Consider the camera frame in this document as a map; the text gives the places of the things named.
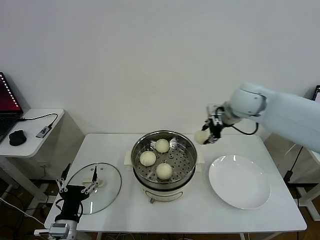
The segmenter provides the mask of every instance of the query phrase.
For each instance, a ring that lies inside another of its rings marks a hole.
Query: metal stand
[[[316,185],[308,192],[306,192],[306,190],[303,187],[297,187],[296,189],[301,195],[301,197],[299,198],[300,207],[306,207],[312,219],[316,222],[320,221],[320,214],[312,202],[313,199],[320,196],[320,184]]]
[[[3,169],[9,176],[19,183],[25,190],[31,193],[40,202],[45,203],[47,196],[37,188],[22,172],[13,165],[6,157],[0,157],[0,168]]]
[[[5,171],[0,168],[0,179],[5,181],[9,186],[6,188],[5,192],[1,195],[2,199],[5,199],[8,196],[7,192],[10,192],[11,189],[17,189],[19,184],[13,180]]]

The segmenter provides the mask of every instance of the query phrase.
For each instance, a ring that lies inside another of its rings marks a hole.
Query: table leg
[[[320,221],[320,214],[312,202],[313,199],[320,195],[320,184],[316,185],[308,192],[306,192],[303,187],[297,187],[296,189],[301,195],[299,198],[299,206],[308,209],[313,221]]]
[[[13,165],[6,157],[0,157],[0,168],[3,169],[11,178],[13,178],[24,189],[31,193],[41,202],[47,200],[47,196],[34,185],[22,172]]]
[[[14,189],[17,189],[19,187],[19,184],[13,180],[8,174],[6,174],[5,171],[0,169],[0,179],[5,181],[8,185],[12,185]]]
[[[282,234],[281,231],[278,231],[278,232],[268,232],[268,233],[259,233],[258,236],[255,236],[255,237],[251,237],[250,236],[250,239],[251,240],[271,240],[273,238],[275,238],[276,236]]]
[[[102,232],[98,232],[95,240],[101,240],[101,238],[102,238]]]

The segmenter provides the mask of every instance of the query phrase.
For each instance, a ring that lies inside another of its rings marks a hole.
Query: small white side table
[[[7,158],[33,157],[44,144],[65,112],[60,108],[29,108],[24,109],[23,111],[23,117],[26,119],[51,113],[58,114],[57,119],[52,125],[52,129],[44,138],[37,138],[36,135],[42,130],[43,127],[48,126],[55,119],[55,115],[50,115],[35,120],[17,122],[17,124],[11,129],[10,133],[17,130],[23,130],[26,136],[25,143],[19,146],[11,146],[9,144],[9,135],[7,135],[0,143],[0,168],[34,196],[31,204],[29,205],[29,208],[33,209],[36,208],[39,203],[53,203],[56,197],[49,196],[47,199],[44,191],[47,189],[48,184],[42,184],[42,186],[38,188]],[[34,211],[34,209],[29,210],[27,213],[32,215]]]
[[[315,160],[315,162],[320,165],[320,154],[309,149],[308,152]],[[308,209],[313,221],[320,221],[320,214],[312,202],[313,199],[320,196],[320,184],[316,185],[308,192],[306,192],[306,190],[303,187],[297,187],[296,189],[298,190],[301,196],[299,198],[299,205]]]

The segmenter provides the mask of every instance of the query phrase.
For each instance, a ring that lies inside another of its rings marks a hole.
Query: black cable
[[[61,211],[61,207],[58,205],[58,203],[60,203],[61,201],[63,201],[62,198],[60,198],[58,201],[55,202],[55,206]]]
[[[303,146],[300,148],[300,151],[299,151],[298,155],[296,156],[295,161],[294,161],[294,163],[293,163],[290,171],[292,171],[292,169],[294,169],[294,166],[296,165],[297,160],[298,160],[298,158],[299,158],[299,155],[300,155],[300,153],[301,153],[301,151],[302,151],[303,148],[304,148]]]
[[[10,194],[10,195],[12,195],[12,196],[14,196],[16,199],[18,199],[19,201],[20,201],[20,203],[21,203],[21,205],[22,205],[22,208],[24,209],[25,208],[25,205],[24,205],[24,203],[21,201],[21,199],[17,196],[17,195],[15,195],[15,194],[13,194],[12,192],[9,192],[9,191],[0,191],[0,193],[7,193],[7,194]]]
[[[47,116],[51,116],[51,115],[55,115],[55,118],[54,120],[48,125],[49,128],[52,127],[52,124],[54,124],[54,122],[57,120],[58,118],[58,114],[57,113],[49,113],[49,114],[46,114],[46,115],[43,115],[43,116],[37,116],[37,117],[34,117],[34,118],[19,118],[17,121],[18,122],[23,122],[23,121],[29,121],[29,120],[36,120],[36,119],[41,119],[41,118],[44,118],[44,117],[47,117]]]
[[[221,109],[222,111],[225,110],[223,106],[218,106],[218,107],[215,109],[215,111],[214,111],[215,115],[218,114],[218,110],[219,110],[219,109]]]
[[[43,166],[42,168],[43,168],[43,175],[42,175],[40,178],[38,178],[37,180],[32,181],[33,184],[35,184],[35,183],[38,182],[39,180],[43,179],[43,178],[47,175],[47,173],[46,173],[46,166]]]
[[[242,133],[242,134],[244,134],[244,135],[250,136],[250,135],[254,135],[254,134],[258,131],[258,129],[259,129],[259,123],[257,123],[257,122],[255,123],[255,130],[254,130],[253,132],[251,132],[251,133],[247,133],[247,132],[241,131],[240,129],[236,128],[236,127],[233,126],[233,125],[231,125],[230,127],[232,127],[233,129],[237,130],[238,132],[240,132],[240,133]]]
[[[46,195],[46,201],[45,201],[44,204],[46,204],[46,203],[48,202],[48,200],[49,200],[49,196],[48,196],[45,192],[44,192],[44,194]],[[29,204],[31,203],[32,200],[33,200],[33,197],[32,197],[32,198],[29,200],[29,202],[26,204],[26,207],[23,209],[24,212],[26,212],[26,211],[28,210],[28,206],[29,206]],[[21,219],[21,221],[20,221],[20,224],[17,226],[17,224],[18,224],[19,219],[20,219],[21,216],[22,216],[22,219]],[[13,233],[13,234],[14,234],[14,237],[13,237],[13,238],[16,238],[16,237],[19,236],[19,230],[20,230],[20,228],[21,228],[24,220],[25,220],[25,214],[24,214],[24,213],[21,213],[21,214],[19,215],[19,217],[18,217],[17,222],[15,223],[15,226],[14,226],[14,229],[15,229],[16,231]]]
[[[80,207],[81,207],[81,212],[80,212],[79,219],[82,217],[82,214],[84,214],[84,206],[82,205],[82,202],[80,202]]]

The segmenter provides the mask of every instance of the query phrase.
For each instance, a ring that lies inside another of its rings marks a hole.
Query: computer mouse
[[[27,140],[23,130],[14,131],[9,135],[9,139],[11,146],[19,146]]]

